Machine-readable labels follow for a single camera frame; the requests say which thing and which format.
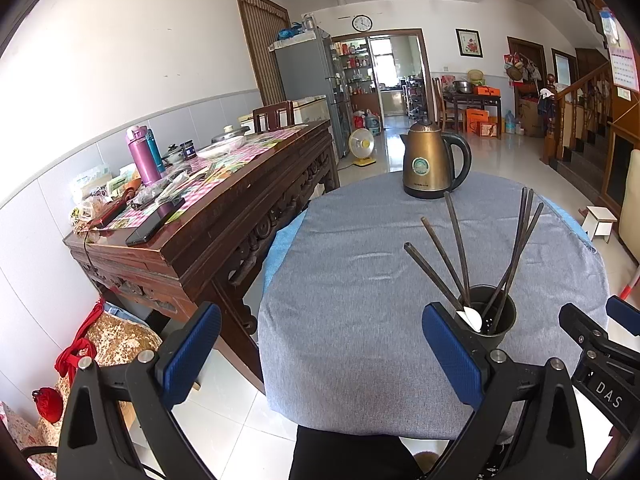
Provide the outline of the orange box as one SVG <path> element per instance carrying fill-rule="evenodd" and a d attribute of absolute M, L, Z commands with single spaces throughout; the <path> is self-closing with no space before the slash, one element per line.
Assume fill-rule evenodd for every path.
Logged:
<path fill-rule="evenodd" d="M 490 116 L 488 110 L 468 108 L 465 111 L 465 128 L 468 133 L 486 138 L 496 138 L 500 122 L 496 116 Z"/>

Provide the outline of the small white fan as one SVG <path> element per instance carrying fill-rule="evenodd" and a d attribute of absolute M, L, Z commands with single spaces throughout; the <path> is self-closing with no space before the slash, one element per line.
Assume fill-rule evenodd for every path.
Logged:
<path fill-rule="evenodd" d="M 348 139 L 349 151 L 354 158 L 354 165 L 367 167 L 375 163 L 372 154 L 375 148 L 375 140 L 372 132 L 367 128 L 354 130 Z"/>

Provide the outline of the grey refrigerator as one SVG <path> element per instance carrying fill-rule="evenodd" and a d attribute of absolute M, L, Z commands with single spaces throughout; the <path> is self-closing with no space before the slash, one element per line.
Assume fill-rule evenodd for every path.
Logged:
<path fill-rule="evenodd" d="M 345 157 L 352 131 L 352 107 L 331 36 L 316 27 L 275 41 L 269 51 L 276 56 L 288 100 L 300 102 L 322 96 L 331 121 L 336 157 Z"/>

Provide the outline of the small white stool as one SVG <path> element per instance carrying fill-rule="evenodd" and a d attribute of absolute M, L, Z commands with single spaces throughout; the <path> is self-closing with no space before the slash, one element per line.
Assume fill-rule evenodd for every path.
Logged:
<path fill-rule="evenodd" d="M 582 220 L 582 229 L 585 231 L 590 242 L 596 237 L 601 237 L 608 243 L 616 222 L 617 218 L 608 208 L 602 206 L 587 206 L 584 220 Z"/>

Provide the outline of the cream sofa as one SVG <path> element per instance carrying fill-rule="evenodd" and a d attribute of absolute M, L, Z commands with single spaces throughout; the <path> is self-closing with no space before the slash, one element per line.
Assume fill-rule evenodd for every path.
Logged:
<path fill-rule="evenodd" d="M 639 259 L 640 252 L 640 151 L 633 150 L 630 155 L 626 188 L 618 236 L 628 250 Z"/>

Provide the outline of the red bag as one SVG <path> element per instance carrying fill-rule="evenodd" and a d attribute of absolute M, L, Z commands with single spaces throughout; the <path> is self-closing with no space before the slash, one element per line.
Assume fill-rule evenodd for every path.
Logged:
<path fill-rule="evenodd" d="M 88 356 L 95 358 L 98 354 L 96 345 L 88 338 L 87 333 L 91 326 L 104 313 L 104 300 L 99 299 L 82 322 L 75 334 L 72 343 L 66 347 L 56 358 L 54 369 L 61 378 L 66 377 L 70 384 L 74 382 L 79 361 Z M 62 394 L 55 388 L 42 387 L 32 392 L 32 400 L 41 418 L 51 425 L 59 422 L 63 417 L 64 401 Z"/>

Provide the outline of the dark wooden side table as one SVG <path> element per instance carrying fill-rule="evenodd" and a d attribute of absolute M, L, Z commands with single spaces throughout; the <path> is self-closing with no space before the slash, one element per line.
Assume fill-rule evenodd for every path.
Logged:
<path fill-rule="evenodd" d="M 454 111 L 452 128 L 455 133 L 462 131 L 462 125 L 466 124 L 466 110 L 487 110 L 494 112 L 497 119 L 497 138 L 503 134 L 502 99 L 498 94 L 477 94 L 445 91 L 442 95 L 447 106 Z"/>

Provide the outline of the wooden chair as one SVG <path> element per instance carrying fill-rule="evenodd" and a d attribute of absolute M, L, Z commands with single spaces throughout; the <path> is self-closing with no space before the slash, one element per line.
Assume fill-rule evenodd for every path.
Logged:
<path fill-rule="evenodd" d="M 294 106 L 292 101 L 255 108 L 253 124 L 256 133 L 277 131 L 294 124 Z"/>

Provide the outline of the wall calendar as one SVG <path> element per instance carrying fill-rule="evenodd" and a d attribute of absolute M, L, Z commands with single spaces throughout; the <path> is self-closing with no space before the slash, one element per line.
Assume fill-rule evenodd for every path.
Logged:
<path fill-rule="evenodd" d="M 600 11 L 600 18 L 612 65 L 613 84 L 638 92 L 638 70 L 634 58 L 634 48 L 629 37 L 609 8 L 603 8 Z"/>

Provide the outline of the pink thermos bottle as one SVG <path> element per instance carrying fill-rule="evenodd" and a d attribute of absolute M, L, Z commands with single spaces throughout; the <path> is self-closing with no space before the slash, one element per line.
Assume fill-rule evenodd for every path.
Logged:
<path fill-rule="evenodd" d="M 130 154 L 145 186 L 160 180 L 160 172 L 157 169 L 149 142 L 146 140 L 147 133 L 148 128 L 145 126 L 132 127 L 126 133 Z"/>

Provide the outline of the blue table cover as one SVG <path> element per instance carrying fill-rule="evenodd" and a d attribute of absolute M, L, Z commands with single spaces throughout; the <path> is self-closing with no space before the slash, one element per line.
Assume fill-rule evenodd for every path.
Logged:
<path fill-rule="evenodd" d="M 264 268 L 264 284 L 262 284 L 263 292 L 268 289 L 274 276 L 280 269 L 280 266 L 282 266 L 286 254 L 291 248 L 297 232 L 302 226 L 305 216 L 306 212 L 303 211 L 288 226 L 277 232 L 267 257 L 265 258 L 264 265 L 262 266 Z"/>

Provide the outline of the water jug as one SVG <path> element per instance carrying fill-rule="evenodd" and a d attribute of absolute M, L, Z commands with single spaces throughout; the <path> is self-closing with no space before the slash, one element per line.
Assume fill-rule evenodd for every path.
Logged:
<path fill-rule="evenodd" d="M 504 116 L 504 132 L 513 134 L 515 132 L 516 119 L 513 113 L 508 110 Z"/>

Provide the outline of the teal thermos bottle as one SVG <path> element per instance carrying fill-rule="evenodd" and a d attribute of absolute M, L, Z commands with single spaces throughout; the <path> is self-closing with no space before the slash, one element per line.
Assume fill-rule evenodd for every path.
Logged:
<path fill-rule="evenodd" d="M 163 162 L 163 157 L 160 154 L 160 150 L 158 149 L 157 143 L 155 141 L 153 130 L 151 128 L 146 129 L 145 140 L 150 149 L 156 169 L 160 174 L 162 174 L 165 171 L 165 165 Z"/>

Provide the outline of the wooden stair railing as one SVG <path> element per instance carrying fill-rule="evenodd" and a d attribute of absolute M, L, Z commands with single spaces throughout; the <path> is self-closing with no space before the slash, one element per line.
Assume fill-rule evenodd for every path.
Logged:
<path fill-rule="evenodd" d="M 611 64 L 605 62 L 552 98 L 554 115 L 544 137 L 541 161 L 563 159 L 608 123 L 612 110 Z"/>

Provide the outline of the dark metal utensil holder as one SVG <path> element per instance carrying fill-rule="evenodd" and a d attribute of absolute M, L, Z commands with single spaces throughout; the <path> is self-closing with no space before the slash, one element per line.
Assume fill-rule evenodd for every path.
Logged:
<path fill-rule="evenodd" d="M 462 341 L 464 342 L 465 347 L 469 350 L 484 349 L 486 351 L 491 351 L 498 349 L 500 344 L 502 344 L 503 339 L 506 338 L 506 334 L 509 333 L 515 325 L 516 315 L 518 312 L 516 312 L 516 307 L 512 298 L 507 296 L 506 305 L 502 311 L 502 317 L 500 318 L 497 329 L 495 333 L 491 331 L 492 320 L 496 314 L 501 295 L 498 296 L 488 314 L 483 315 L 483 311 L 488 304 L 490 296 L 496 288 L 497 287 L 495 286 L 489 285 L 474 285 L 470 289 L 471 308 L 477 310 L 484 321 L 483 328 L 480 333 L 475 333 L 474 330 L 471 330 L 469 326 L 459 318 L 457 313 L 454 315 L 454 322 L 456 322 L 462 333 L 464 333 Z"/>

